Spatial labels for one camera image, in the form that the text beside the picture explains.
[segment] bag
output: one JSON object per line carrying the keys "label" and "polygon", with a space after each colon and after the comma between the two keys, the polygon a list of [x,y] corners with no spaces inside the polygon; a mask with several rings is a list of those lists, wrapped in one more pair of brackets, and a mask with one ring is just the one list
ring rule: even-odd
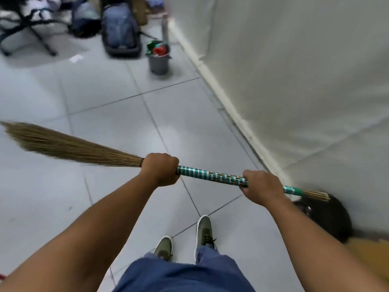
{"label": "bag", "polygon": [[109,55],[139,57],[142,51],[140,34],[128,3],[116,3],[103,9],[102,39]]}
{"label": "bag", "polygon": [[90,38],[101,30],[101,19],[88,0],[76,0],[72,4],[72,24],[69,31],[79,38]]}

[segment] straw broom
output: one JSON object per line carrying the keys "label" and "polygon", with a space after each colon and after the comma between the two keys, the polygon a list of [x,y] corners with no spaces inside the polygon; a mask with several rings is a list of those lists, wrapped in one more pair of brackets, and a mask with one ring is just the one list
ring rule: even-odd
{"label": "straw broom", "polygon": [[[25,151],[37,152],[61,160],[111,167],[141,167],[143,158],[102,146],[84,139],[70,136],[55,130],[24,122],[0,122],[7,134]],[[204,180],[226,183],[230,185],[247,186],[247,179],[178,166],[177,175],[184,175]],[[284,186],[284,193],[306,196],[328,202],[330,196],[320,191],[307,191],[291,186]]]}

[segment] broom handle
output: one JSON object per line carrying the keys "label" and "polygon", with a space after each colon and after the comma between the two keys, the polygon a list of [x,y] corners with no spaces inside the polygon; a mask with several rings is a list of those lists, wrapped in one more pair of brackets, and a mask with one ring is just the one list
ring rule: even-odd
{"label": "broom handle", "polygon": [[[192,167],[186,166],[178,166],[177,171],[175,172],[177,175],[184,175],[189,177],[194,177],[203,180],[211,180],[214,182],[226,183],[228,185],[238,185],[238,186],[247,186],[247,179],[241,176],[236,175],[228,175],[213,171],[201,170]],[[300,188],[294,188],[291,186],[283,186],[284,193],[295,196],[304,196],[305,194],[302,192]]]}

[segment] hand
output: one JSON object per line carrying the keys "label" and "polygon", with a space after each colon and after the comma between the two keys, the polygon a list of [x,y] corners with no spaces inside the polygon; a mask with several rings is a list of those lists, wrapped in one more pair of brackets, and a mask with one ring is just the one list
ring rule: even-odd
{"label": "hand", "polygon": [[273,202],[288,199],[277,176],[265,171],[251,170],[245,170],[243,176],[247,178],[249,186],[240,189],[254,203],[267,207]]}
{"label": "hand", "polygon": [[168,154],[148,154],[139,174],[155,181],[157,186],[173,185],[180,178],[175,174],[178,163],[176,157]]}

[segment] olive green sneaker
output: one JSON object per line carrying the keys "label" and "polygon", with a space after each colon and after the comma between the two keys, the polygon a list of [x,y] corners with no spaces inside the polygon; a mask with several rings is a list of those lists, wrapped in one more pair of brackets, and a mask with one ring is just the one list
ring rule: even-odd
{"label": "olive green sneaker", "polygon": [[196,250],[200,246],[207,246],[212,249],[216,249],[215,247],[215,240],[212,237],[212,227],[211,227],[211,220],[207,215],[203,215],[200,217],[200,219],[197,221],[197,228],[196,228],[196,238],[197,238],[197,245],[195,249],[195,260],[196,260]]}
{"label": "olive green sneaker", "polygon": [[173,255],[173,241],[168,235],[162,237],[155,247],[154,254],[164,261],[169,261]]}

